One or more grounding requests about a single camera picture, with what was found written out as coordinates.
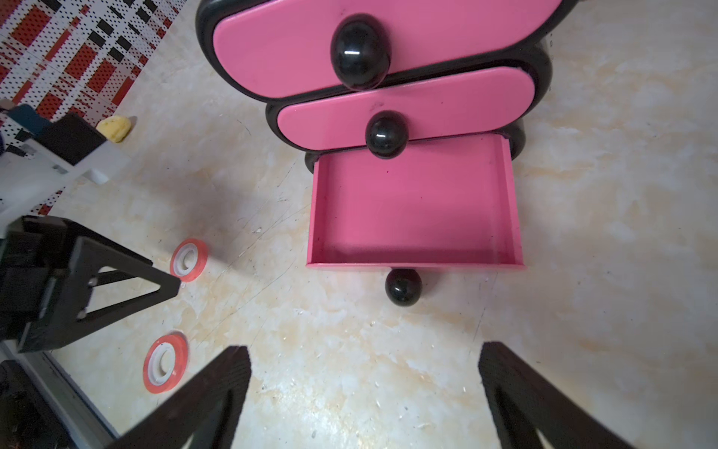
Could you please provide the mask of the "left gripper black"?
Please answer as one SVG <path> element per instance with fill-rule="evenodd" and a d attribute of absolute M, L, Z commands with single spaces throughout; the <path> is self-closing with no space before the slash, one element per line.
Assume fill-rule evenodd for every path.
<path fill-rule="evenodd" d="M 62 348 L 179 294 L 179 278 L 86 237 L 76 240 L 67 267 L 52 273 L 61 250 L 55 217 L 26 215 L 1 239 L 1 340 L 19 339 L 21 353 Z M 95 290 L 130 281 L 151 290 L 90 308 Z"/>

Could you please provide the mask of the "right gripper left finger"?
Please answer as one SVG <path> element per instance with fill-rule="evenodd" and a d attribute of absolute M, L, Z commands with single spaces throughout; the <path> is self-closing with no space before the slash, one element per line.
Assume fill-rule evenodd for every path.
<path fill-rule="evenodd" d="M 111 448 L 229 448 L 252 378 L 245 346 L 226 348 Z"/>

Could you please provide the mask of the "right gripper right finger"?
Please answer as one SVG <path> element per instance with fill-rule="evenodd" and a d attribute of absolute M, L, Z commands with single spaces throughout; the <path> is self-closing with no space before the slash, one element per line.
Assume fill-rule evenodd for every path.
<path fill-rule="evenodd" d="M 479 374 L 503 448 L 628 448 L 502 342 L 485 342 Z"/>

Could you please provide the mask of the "black drawer cabinet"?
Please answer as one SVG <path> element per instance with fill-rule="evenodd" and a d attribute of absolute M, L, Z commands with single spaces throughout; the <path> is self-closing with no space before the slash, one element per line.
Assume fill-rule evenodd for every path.
<path fill-rule="evenodd" d="M 558 11 L 545 24 L 542 24 L 529 37 L 507 48 L 398 73 L 390 71 L 392 54 L 388 34 L 384 27 L 377 19 L 367 14 L 355 14 L 340 23 L 330 43 L 330 62 L 340 81 L 337 86 L 293 97 L 268 99 L 251 93 L 235 82 L 222 68 L 211 42 L 215 27 L 221 20 L 267 2 L 269 1 L 203 1 L 196 11 L 196 36 L 208 62 L 226 82 L 244 95 L 265 104 L 266 119 L 271 130 L 280 140 L 304 153 L 308 168 L 314 168 L 315 163 L 322 155 L 357 150 L 367 150 L 381 159 L 391 159 L 397 157 L 409 144 L 423 140 L 410 140 L 407 123 L 402 115 L 387 110 L 387 112 L 376 114 L 370 120 L 366 129 L 366 145 L 364 147 L 325 152 L 307 151 L 289 142 L 280 132 L 277 118 L 282 108 L 493 67 L 515 67 L 528 73 L 536 84 L 535 98 L 528 112 L 514 122 L 496 130 L 474 134 L 497 133 L 504 135 L 510 139 L 512 156 L 519 155 L 525 145 L 521 119 L 540 103 L 548 92 L 553 77 L 551 58 L 542 41 L 574 9 L 574 3 L 571 1 L 557 1 L 560 4 Z M 442 140 L 465 135 L 425 138 L 424 140 Z"/>

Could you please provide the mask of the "red tape roll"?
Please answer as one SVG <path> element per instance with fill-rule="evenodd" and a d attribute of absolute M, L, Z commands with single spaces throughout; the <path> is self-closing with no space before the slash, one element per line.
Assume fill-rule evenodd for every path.
<path fill-rule="evenodd" d="M 175 388 L 187 368 L 189 346 L 185 336 L 171 332 L 157 339 L 150 347 L 143 364 L 143 383 L 151 394 Z"/>
<path fill-rule="evenodd" d="M 186 239 L 172 254 L 169 264 L 170 274 L 182 282 L 194 282 L 204 271 L 209 258 L 209 250 L 204 241 Z"/>

